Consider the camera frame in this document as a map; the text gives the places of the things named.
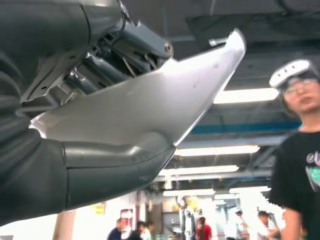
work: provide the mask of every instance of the glasses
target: glasses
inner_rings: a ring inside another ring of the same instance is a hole
[[[298,83],[296,86],[294,85],[289,85],[288,87],[287,87],[285,91],[284,94],[286,96],[291,96],[294,93],[297,93],[297,91],[298,89],[303,89],[306,91],[308,90],[311,90],[312,89],[312,83],[315,83],[317,82],[316,79],[303,79],[303,80],[299,80]]]

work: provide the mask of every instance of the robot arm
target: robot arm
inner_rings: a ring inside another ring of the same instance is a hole
[[[234,31],[224,47],[176,61],[165,39],[123,12],[118,0],[0,0],[0,225],[150,184],[246,48]],[[54,86],[83,96],[31,124],[16,114]]]
[[[8,94],[15,90],[3,76],[0,80],[0,225],[142,188],[156,177],[175,150],[156,134],[135,146],[118,147],[42,139],[37,130],[29,129],[29,118],[16,115],[19,98]],[[158,143],[157,149],[150,148],[154,141]]]

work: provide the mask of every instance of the dark shirt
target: dark shirt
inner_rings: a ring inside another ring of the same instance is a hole
[[[140,233],[137,230],[132,231],[127,240],[143,240]]]
[[[122,240],[122,232],[115,227],[109,234],[107,240]]]
[[[269,202],[302,215],[309,240],[318,240],[320,229],[320,132],[296,132],[277,153]]]

